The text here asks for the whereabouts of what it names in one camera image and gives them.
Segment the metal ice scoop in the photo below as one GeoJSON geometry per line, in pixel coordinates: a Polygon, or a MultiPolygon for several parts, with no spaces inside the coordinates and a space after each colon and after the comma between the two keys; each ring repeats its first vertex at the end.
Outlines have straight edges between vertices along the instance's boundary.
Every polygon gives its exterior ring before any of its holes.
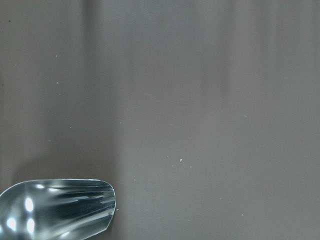
{"type": "Polygon", "coordinates": [[[103,180],[23,181],[0,195],[0,238],[87,240],[108,229],[115,211],[115,190],[103,180]]]}

